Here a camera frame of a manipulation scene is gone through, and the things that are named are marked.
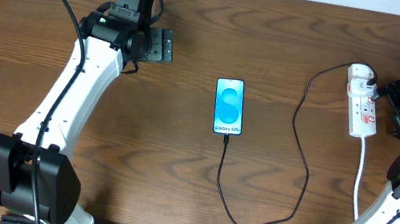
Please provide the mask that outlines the blue Galaxy smartphone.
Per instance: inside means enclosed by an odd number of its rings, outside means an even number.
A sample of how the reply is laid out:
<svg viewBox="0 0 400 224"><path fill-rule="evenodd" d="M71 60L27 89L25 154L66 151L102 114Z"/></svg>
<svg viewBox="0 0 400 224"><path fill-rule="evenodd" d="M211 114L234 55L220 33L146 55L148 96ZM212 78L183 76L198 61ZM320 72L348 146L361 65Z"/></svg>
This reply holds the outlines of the blue Galaxy smartphone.
<svg viewBox="0 0 400 224"><path fill-rule="evenodd" d="M215 134L241 135L244 115L244 80L219 78L216 81Z"/></svg>

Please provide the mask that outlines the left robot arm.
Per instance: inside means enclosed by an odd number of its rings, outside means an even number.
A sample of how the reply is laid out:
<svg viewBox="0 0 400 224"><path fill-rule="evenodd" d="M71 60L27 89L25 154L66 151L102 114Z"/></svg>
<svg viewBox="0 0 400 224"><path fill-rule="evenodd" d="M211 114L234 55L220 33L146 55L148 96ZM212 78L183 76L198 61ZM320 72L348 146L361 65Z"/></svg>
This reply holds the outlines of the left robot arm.
<svg viewBox="0 0 400 224"><path fill-rule="evenodd" d="M0 206L18 224L95 224L79 204L72 159L79 135L127 64L171 62L173 31L158 28L163 0L114 0L72 18L73 52L39 107L13 134L0 133Z"/></svg>

